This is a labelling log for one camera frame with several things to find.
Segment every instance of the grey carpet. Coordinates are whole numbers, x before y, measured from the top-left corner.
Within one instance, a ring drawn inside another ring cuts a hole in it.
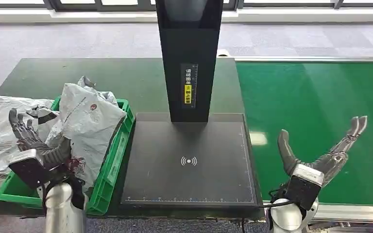
[[[246,233],[266,233],[265,223],[244,225]],[[43,233],[45,219],[0,216],[0,233]],[[87,233],[241,233],[242,228],[226,220],[178,219],[87,219]]]
[[[223,24],[233,56],[373,56],[373,25]],[[21,58],[160,57],[156,24],[0,25],[0,85]],[[227,221],[89,219],[88,232],[240,232]],[[264,233],[265,224],[246,232]],[[40,233],[44,219],[0,216],[0,233]]]

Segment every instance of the black cable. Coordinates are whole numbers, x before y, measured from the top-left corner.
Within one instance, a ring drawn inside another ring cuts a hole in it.
[[[46,193],[46,187],[45,187],[45,184],[43,182],[40,182],[41,183],[41,188],[42,188],[42,209],[44,210],[44,215],[46,216],[46,196],[47,196],[47,193]]]
[[[282,203],[259,205],[259,206],[255,206],[255,208],[271,208],[271,207],[289,205],[289,204],[293,204],[293,203],[294,203],[293,201],[289,200],[289,201],[282,202]]]
[[[245,219],[242,218],[242,220],[241,220],[241,229],[242,229],[242,233],[245,233],[244,221],[245,221]]]
[[[280,190],[279,188],[278,188],[278,189],[271,190],[271,191],[268,192],[268,195],[269,195],[271,198],[273,198],[272,193],[273,193],[273,192],[276,192],[276,191],[279,191],[279,190]]]

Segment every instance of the green table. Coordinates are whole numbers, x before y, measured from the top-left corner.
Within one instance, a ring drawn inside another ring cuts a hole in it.
[[[237,58],[253,151],[263,197],[287,176],[276,140],[312,162],[337,143],[353,116],[368,127],[349,151],[343,170],[319,196],[316,219],[373,220],[373,59]]]
[[[161,59],[22,59],[0,95],[53,99],[82,75],[135,112],[168,112]],[[373,222],[373,60],[221,58],[211,112],[245,112],[265,200],[287,179],[276,146],[281,128],[298,157],[313,161],[345,135],[351,117],[368,115],[347,165],[322,190],[315,219]]]

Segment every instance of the robotic hand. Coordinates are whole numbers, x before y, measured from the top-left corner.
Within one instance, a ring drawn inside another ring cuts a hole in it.
[[[347,134],[331,150],[313,163],[304,163],[295,157],[289,146],[289,135],[282,130],[278,136],[278,149],[285,172],[290,176],[282,184],[271,203],[291,204],[267,210],[271,233],[301,233],[318,209],[318,193],[342,169],[348,160],[347,151],[367,127],[367,116],[354,117]]]
[[[70,140],[63,138],[57,147],[48,147],[39,139],[32,120],[25,125],[15,108],[9,112],[9,122],[21,151],[11,158],[9,168],[31,189],[42,191],[45,232],[84,233],[88,201],[82,192],[84,181],[64,164],[70,158]]]

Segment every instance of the green plastic crate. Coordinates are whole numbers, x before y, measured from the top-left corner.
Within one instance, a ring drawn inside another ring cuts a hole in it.
[[[52,104],[52,110],[59,110],[60,97]],[[104,215],[109,207],[117,181],[122,157],[125,153],[129,134],[134,124],[134,115],[127,100],[117,100],[119,107],[126,112],[126,118],[114,136],[109,153],[95,182],[91,198],[86,206],[90,215]],[[0,188],[0,200],[22,204],[27,208],[42,208],[42,200],[36,190],[30,189],[14,172],[11,172]]]

